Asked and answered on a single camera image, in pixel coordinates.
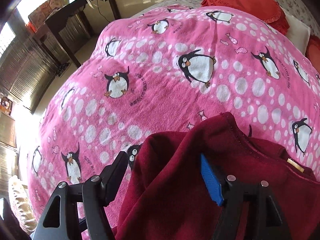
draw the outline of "wooden desk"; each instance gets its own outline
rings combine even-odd
[[[116,20],[121,19],[120,12],[116,4],[116,0],[108,0],[108,1],[110,3],[114,18]],[[76,67],[79,68],[81,66],[80,62],[77,60],[75,55],[72,53],[71,49],[67,46],[65,41],[62,39],[59,32],[63,30],[64,27],[66,27],[68,18],[78,13],[79,17],[84,22],[84,25],[88,28],[89,34],[91,36],[93,35],[92,27],[88,19],[85,17],[84,12],[79,11],[79,9],[82,6],[85,6],[86,4],[87,4],[87,0],[75,0],[72,3],[65,5],[60,10],[58,10],[57,12],[49,16],[44,22],[44,24],[35,33],[34,38],[41,44],[43,49],[50,55],[50,57],[52,57],[52,59],[55,61],[57,65],[60,65],[61,63],[51,53],[51,51],[44,45],[46,35],[48,31],[50,31],[53,34],[53,36],[55,36],[55,38],[57,39],[60,47],[70,57],[70,59],[73,61]]]

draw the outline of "bed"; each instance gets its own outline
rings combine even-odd
[[[166,0],[103,30],[90,59],[49,103],[29,154],[36,218],[59,181],[84,182],[124,150],[128,169],[106,208],[115,226],[144,139],[186,132],[225,111],[243,133],[285,146],[320,180],[318,73],[264,22],[232,8],[199,8],[201,1]],[[279,3],[294,10],[288,0]],[[296,16],[318,35],[318,24],[303,9]],[[224,17],[212,19],[216,11]],[[81,203],[78,210],[83,217]]]

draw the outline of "table leg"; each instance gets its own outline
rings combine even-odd
[[[109,0],[109,3],[115,20],[121,19],[116,0]]]
[[[60,34],[59,33],[52,33],[52,34],[53,34],[53,36],[55,36],[60,47],[65,51],[65,53],[69,56],[69,58],[76,65],[76,67],[80,68],[81,67],[80,62],[77,60],[76,56],[72,53],[71,49],[67,46],[67,44],[65,43],[63,38],[60,36]]]

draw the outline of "penguin print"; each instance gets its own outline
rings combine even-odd
[[[130,146],[127,150],[127,155],[129,157],[128,164],[129,164],[129,167],[131,170],[133,169],[134,160],[136,159],[137,154],[140,151],[141,146],[142,146],[142,144],[140,144],[140,145],[135,144],[135,145]]]
[[[267,49],[266,53],[260,52],[259,55],[254,55],[253,53],[251,53],[251,54],[256,59],[260,60],[261,65],[266,70],[267,75],[269,77],[279,79],[281,76],[279,73],[279,69],[278,69],[275,61],[273,60],[273,58],[270,56],[270,52],[267,47],[266,47],[266,49]]]
[[[71,88],[67,93],[65,93],[65,95],[63,96],[62,103],[61,103],[61,110],[68,103],[69,99],[71,98],[71,96],[73,95],[74,92],[75,92],[74,88]]]
[[[309,137],[312,133],[312,128],[307,123],[305,123],[306,120],[307,118],[303,118],[300,121],[294,122],[292,124],[296,152],[298,151],[298,147],[303,153],[303,156],[306,154],[306,149],[309,144]]]
[[[191,82],[191,77],[194,80],[205,83],[205,87],[208,88],[216,59],[215,57],[196,54],[198,51],[200,50],[198,49],[182,55],[178,59],[178,64],[189,82]]]
[[[167,10],[168,10],[168,12],[172,12],[172,13],[188,11],[188,10],[185,10],[185,9],[170,9],[170,8],[168,8]]]
[[[162,34],[169,28],[169,22],[166,18],[148,26],[151,26],[153,34]]]
[[[316,74],[316,78],[317,78],[317,81],[318,81],[318,83],[319,83],[319,85],[320,85],[320,78],[319,78],[319,74]]]
[[[36,150],[33,152],[32,163],[31,163],[31,169],[36,173],[37,176],[38,176],[40,163],[42,161],[42,154],[39,151],[39,147],[40,146],[38,146]]]
[[[232,17],[234,16],[232,13],[225,13],[222,11],[208,12],[205,15],[207,15],[210,19],[214,20],[215,22],[223,21],[227,23],[230,23]]]
[[[298,71],[300,77],[310,86],[308,74],[301,68],[300,64],[293,60],[293,65]]]
[[[78,150],[69,152],[66,156],[61,153],[62,159],[66,164],[68,180],[72,184],[78,184],[81,180],[81,165],[79,162],[80,145],[78,143]]]
[[[116,55],[120,42],[121,41],[118,41],[115,38],[108,42],[108,44],[106,45],[107,57],[114,57]]]
[[[119,98],[125,95],[129,88],[129,72],[128,66],[128,71],[126,73],[118,72],[113,76],[104,75],[106,80],[108,80],[107,92],[104,93],[104,95],[111,98]]]

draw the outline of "white polka dot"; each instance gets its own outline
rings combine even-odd
[[[185,52],[188,50],[188,46],[186,44],[183,43],[177,43],[174,48],[176,49],[176,51],[178,52]]]
[[[87,91],[87,88],[82,88],[80,91],[80,95],[83,95]]]
[[[160,66],[154,66],[153,69],[152,69],[152,71],[153,71],[154,73],[160,73],[160,72],[162,71],[162,67],[160,67]]]
[[[229,76],[229,82],[230,82],[230,83],[233,83],[233,82],[235,81],[235,79],[236,79],[235,75],[234,75],[234,74],[230,74],[230,76]]]
[[[310,153],[307,159],[307,167],[311,166],[312,161],[313,161],[313,154]]]
[[[131,139],[139,140],[142,137],[142,130],[136,125],[131,125],[127,132]]]
[[[99,136],[101,145],[107,145],[111,138],[111,131],[109,128],[104,128]]]
[[[273,97],[275,95],[275,90],[273,87],[269,88],[269,96]]]
[[[280,51],[282,54],[284,53],[281,46],[278,46],[278,49],[279,49],[279,51]]]
[[[279,131],[279,130],[277,130],[276,132],[275,132],[275,140],[276,140],[276,142],[278,142],[278,141],[280,141],[280,139],[281,139],[281,132]]]
[[[299,119],[301,116],[300,110],[297,106],[293,107],[293,115],[296,119]]]
[[[219,85],[217,87],[217,98],[220,102],[226,102],[230,98],[230,91],[226,85]]]
[[[141,48],[144,44],[146,44],[147,39],[143,39],[142,41],[138,41],[136,44],[137,48]]]
[[[269,40],[268,43],[271,46],[271,48],[276,49],[276,45],[272,40]]]
[[[148,54],[145,52],[142,52],[136,59],[137,63],[143,63],[149,58]]]
[[[95,99],[92,99],[85,108],[85,113],[87,116],[91,116],[94,114],[94,112],[97,109],[97,101]]]
[[[239,61],[234,62],[233,67],[238,72],[240,72],[242,70],[242,64]]]
[[[275,109],[271,113],[272,120],[275,124],[278,124],[280,122],[281,118],[281,110],[279,108]]]
[[[164,48],[165,45],[166,45],[165,41],[162,41],[159,43],[158,48],[162,49],[162,48]]]
[[[236,28],[240,31],[245,31],[247,27],[243,23],[236,24]]]
[[[320,147],[316,150],[316,158],[320,157]]]
[[[253,114],[254,112],[253,106],[248,106],[247,111],[248,111],[248,114]]]
[[[113,125],[117,122],[117,115],[116,113],[111,113],[109,116],[108,116],[108,124],[109,125]]]
[[[93,125],[89,125],[85,131],[84,139],[87,143],[92,143],[96,137],[96,128]]]
[[[71,117],[71,113],[72,113],[71,107],[68,106],[68,108],[66,109],[66,111],[63,115],[63,120],[68,121]]]
[[[221,66],[222,66],[223,69],[227,69],[228,66],[229,66],[228,61],[227,60],[222,61]]]
[[[102,107],[102,108],[99,109],[98,114],[100,116],[103,116],[105,112],[106,112],[106,109],[104,107]]]
[[[162,53],[160,51],[156,51],[152,56],[152,62],[153,63],[160,63],[162,59]]]
[[[280,94],[279,97],[278,97],[278,102],[279,102],[279,105],[283,106],[284,105],[284,94]]]
[[[260,30],[266,35],[269,34],[269,32],[264,27],[261,27]]]
[[[77,124],[77,118],[76,117],[74,117],[74,118],[72,118],[72,120],[71,120],[71,127],[75,127],[76,126],[76,124]]]
[[[254,23],[250,23],[249,26],[254,30],[258,30],[258,27]]]
[[[243,95],[248,88],[247,81],[244,78],[239,78],[236,81],[235,87],[236,87],[236,92],[240,95]]]
[[[265,85],[264,85],[264,81],[262,78],[257,78],[252,85],[252,93],[256,96],[256,97],[260,97],[263,95],[265,91]]]
[[[316,170],[316,167],[317,167],[317,162],[315,161],[312,165],[312,170],[315,171]]]
[[[258,120],[260,123],[264,124],[268,120],[268,110],[265,105],[261,105],[258,108]]]
[[[131,49],[132,48],[132,46],[133,46],[133,44],[134,44],[134,42],[133,41],[131,41],[131,42],[129,42],[126,46],[125,46],[125,50],[129,50],[129,49]]]
[[[109,161],[109,154],[107,152],[100,153],[100,161],[102,164],[105,164]]]

